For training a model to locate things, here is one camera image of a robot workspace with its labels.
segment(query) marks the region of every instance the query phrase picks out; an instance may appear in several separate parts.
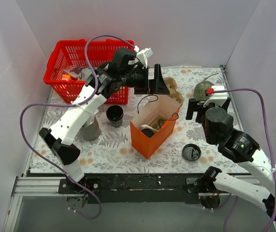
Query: red connector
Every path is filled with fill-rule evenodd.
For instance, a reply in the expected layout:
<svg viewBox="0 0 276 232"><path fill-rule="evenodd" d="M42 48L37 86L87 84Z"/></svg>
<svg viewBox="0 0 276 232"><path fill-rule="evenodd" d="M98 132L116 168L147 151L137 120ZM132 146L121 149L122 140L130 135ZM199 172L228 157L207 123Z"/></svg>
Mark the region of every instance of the red connector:
<svg viewBox="0 0 276 232"><path fill-rule="evenodd" d="M208 89L206 90L205 93L206 93L207 95L212 95L213 91L214 91L213 88L208 88Z"/></svg>

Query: melon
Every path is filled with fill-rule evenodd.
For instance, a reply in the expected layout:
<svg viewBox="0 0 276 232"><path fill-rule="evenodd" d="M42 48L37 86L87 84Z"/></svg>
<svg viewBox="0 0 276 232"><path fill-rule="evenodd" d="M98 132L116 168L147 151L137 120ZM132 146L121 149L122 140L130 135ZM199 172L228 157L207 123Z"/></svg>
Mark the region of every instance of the melon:
<svg viewBox="0 0 276 232"><path fill-rule="evenodd" d="M210 81L207 81L208 78L210 78L211 76L214 76L218 73L214 73L210 76L207 76L206 78L204 78L200 83L198 83L194 89L194 97L196 100L198 101L206 101L208 100L210 97L205 95L205 90L212 87L214 84Z"/></svg>

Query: white wall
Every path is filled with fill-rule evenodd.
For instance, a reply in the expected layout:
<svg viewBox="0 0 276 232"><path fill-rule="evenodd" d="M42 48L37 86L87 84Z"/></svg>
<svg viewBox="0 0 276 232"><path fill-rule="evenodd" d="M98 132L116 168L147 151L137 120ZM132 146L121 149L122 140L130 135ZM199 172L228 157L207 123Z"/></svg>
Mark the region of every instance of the white wall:
<svg viewBox="0 0 276 232"><path fill-rule="evenodd" d="M261 0L227 64L231 88L252 87L265 100L269 133L276 155L276 1ZM269 154L261 107L255 94L234 94L248 132Z"/></svg>
<svg viewBox="0 0 276 232"><path fill-rule="evenodd" d="M47 57L103 33L154 51L151 65L226 64L259 0L16 0Z"/></svg>
<svg viewBox="0 0 276 232"><path fill-rule="evenodd" d="M19 130L19 115L29 103L44 102L46 57L14 0L0 0L0 231L7 215L15 176L21 175L29 149ZM25 117L30 141L42 109Z"/></svg>

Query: green ball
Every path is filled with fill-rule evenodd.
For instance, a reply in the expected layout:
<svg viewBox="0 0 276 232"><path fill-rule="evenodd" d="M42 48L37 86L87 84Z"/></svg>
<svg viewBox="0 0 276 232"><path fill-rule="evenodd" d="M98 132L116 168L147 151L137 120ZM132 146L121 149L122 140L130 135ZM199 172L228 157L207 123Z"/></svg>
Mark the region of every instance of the green ball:
<svg viewBox="0 0 276 232"><path fill-rule="evenodd" d="M210 97L205 95L205 90L212 87L214 84L210 81L202 81L198 83L194 89L194 97L198 101L206 101Z"/></svg>

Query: cable tie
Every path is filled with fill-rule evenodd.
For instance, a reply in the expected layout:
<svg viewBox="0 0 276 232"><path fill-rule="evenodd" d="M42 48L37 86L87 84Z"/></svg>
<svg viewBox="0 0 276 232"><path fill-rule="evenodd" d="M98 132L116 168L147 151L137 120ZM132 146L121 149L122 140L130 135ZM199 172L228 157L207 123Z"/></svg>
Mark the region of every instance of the cable tie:
<svg viewBox="0 0 276 232"><path fill-rule="evenodd" d="M272 174L275 173L275 172L276 172L276 165L275 165L275 168L272 168L270 174L272 175Z"/></svg>
<svg viewBox="0 0 276 232"><path fill-rule="evenodd" d="M84 112L89 113L89 112L87 112L79 103L74 103L73 101L71 101L71 105L75 105L76 107L80 108L80 109L83 110Z"/></svg>

